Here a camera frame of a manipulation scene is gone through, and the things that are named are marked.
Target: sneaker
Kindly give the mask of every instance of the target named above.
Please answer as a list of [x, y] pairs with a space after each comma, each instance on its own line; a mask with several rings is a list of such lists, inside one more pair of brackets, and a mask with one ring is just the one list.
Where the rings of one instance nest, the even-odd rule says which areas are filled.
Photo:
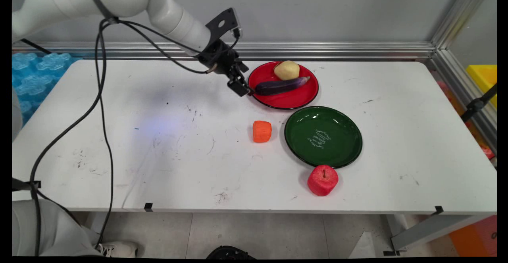
[[138, 245], [129, 241], [114, 241], [98, 245], [98, 252], [105, 257], [136, 258]]

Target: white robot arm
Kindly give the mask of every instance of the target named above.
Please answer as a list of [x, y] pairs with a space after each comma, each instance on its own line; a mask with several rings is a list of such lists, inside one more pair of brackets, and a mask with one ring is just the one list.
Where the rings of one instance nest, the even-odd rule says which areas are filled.
[[[210, 40], [210, 30], [174, 0], [100, 1], [117, 17], [132, 17], [146, 10], [160, 33], [198, 51]], [[25, 0], [20, 10], [12, 13], [12, 42], [61, 21], [100, 14], [93, 0]]]
[[[239, 96], [252, 95], [242, 75], [247, 66], [235, 50], [220, 40], [227, 30], [240, 37], [232, 8], [205, 26], [174, 0], [100, 0], [100, 3], [115, 17], [132, 17], [146, 10], [150, 23], [161, 34], [196, 50], [182, 48], [215, 73], [226, 75], [227, 86]], [[101, 14], [94, 0], [25, 0], [20, 10], [12, 13], [12, 42], [60, 21]], [[224, 20], [229, 21], [226, 26], [219, 23]]]

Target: floor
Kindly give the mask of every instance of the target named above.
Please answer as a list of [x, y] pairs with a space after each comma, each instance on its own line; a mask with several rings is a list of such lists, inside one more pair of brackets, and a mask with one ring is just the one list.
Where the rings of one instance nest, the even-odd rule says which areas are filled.
[[[323, 259], [348, 258], [363, 232], [371, 233], [376, 257], [392, 250], [382, 215], [116, 212], [104, 241], [136, 242], [138, 257], [145, 258], [203, 259], [216, 247], [231, 245], [256, 259]], [[457, 252], [443, 236], [401, 256]]]

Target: orange carrot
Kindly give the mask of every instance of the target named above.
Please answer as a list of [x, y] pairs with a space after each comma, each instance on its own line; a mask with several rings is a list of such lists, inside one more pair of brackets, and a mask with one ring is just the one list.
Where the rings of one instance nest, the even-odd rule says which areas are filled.
[[254, 121], [254, 125], [252, 126], [253, 139], [256, 143], [268, 142], [270, 137], [272, 136], [272, 125], [270, 122], [266, 121]]

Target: red apple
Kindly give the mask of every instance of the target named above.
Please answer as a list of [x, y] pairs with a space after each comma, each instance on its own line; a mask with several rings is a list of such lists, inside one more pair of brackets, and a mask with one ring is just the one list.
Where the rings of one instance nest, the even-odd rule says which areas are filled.
[[326, 196], [339, 182], [339, 175], [328, 165], [317, 166], [310, 173], [307, 185], [309, 189], [317, 196]]

